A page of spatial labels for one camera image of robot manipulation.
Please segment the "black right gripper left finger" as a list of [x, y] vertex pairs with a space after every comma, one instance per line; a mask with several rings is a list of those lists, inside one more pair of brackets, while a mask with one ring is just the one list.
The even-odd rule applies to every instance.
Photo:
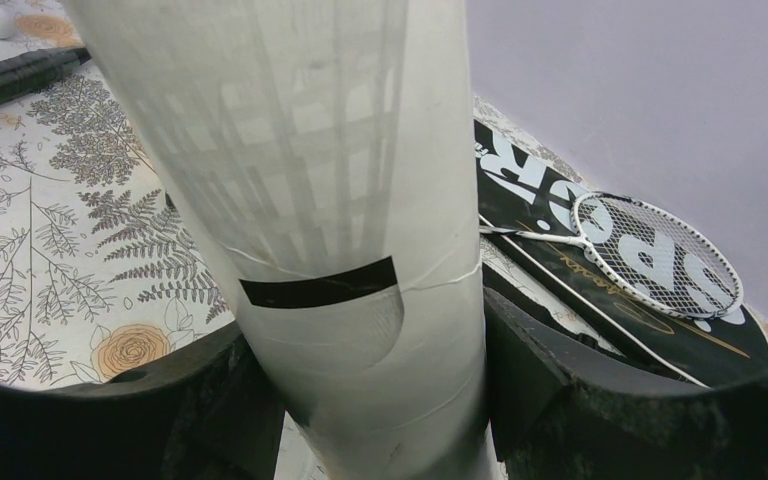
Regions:
[[270, 479], [284, 416], [230, 324], [104, 383], [0, 385], [0, 479]]

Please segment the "white racket on left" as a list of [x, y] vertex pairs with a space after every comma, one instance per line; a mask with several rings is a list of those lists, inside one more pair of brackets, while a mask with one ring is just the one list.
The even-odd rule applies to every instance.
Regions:
[[43, 90], [91, 60], [85, 47], [38, 49], [0, 61], [0, 105]]

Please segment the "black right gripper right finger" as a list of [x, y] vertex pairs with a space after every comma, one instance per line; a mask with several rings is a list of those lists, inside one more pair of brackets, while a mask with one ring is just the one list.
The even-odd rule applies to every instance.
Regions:
[[768, 479], [768, 373], [705, 388], [615, 360], [484, 292], [489, 412], [513, 479]]

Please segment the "white shuttlecock tube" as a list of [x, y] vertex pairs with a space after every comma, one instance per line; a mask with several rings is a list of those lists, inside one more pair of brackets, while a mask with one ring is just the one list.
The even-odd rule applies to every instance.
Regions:
[[333, 479], [489, 479], [461, 1], [68, 1]]

